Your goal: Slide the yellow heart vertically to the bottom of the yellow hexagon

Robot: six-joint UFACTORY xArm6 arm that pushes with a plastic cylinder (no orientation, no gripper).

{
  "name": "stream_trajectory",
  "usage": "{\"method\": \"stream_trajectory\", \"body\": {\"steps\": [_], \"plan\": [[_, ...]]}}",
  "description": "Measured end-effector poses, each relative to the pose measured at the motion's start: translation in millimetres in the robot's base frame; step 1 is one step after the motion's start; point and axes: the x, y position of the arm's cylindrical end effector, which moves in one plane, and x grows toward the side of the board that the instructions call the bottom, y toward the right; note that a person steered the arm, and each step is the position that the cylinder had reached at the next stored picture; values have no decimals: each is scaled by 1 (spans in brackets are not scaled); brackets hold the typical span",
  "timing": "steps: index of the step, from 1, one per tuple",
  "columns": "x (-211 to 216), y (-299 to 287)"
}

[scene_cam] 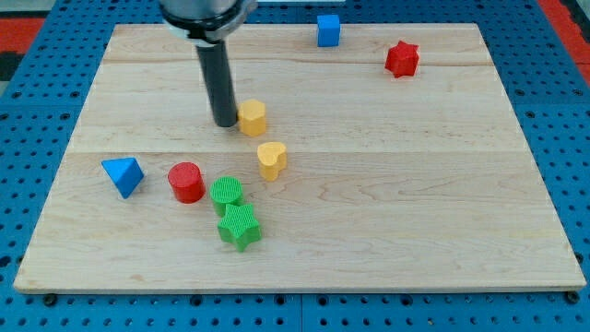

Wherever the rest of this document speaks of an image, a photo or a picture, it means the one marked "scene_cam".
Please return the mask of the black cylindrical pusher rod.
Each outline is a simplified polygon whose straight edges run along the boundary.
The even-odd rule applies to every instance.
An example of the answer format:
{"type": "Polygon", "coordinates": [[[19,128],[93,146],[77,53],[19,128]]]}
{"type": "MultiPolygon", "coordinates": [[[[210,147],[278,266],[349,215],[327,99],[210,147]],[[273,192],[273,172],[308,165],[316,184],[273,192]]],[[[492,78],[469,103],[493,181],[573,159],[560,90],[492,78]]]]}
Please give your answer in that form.
{"type": "Polygon", "coordinates": [[[197,46],[196,50],[214,122],[219,127],[232,127],[238,122],[238,111],[226,43],[197,46]]]}

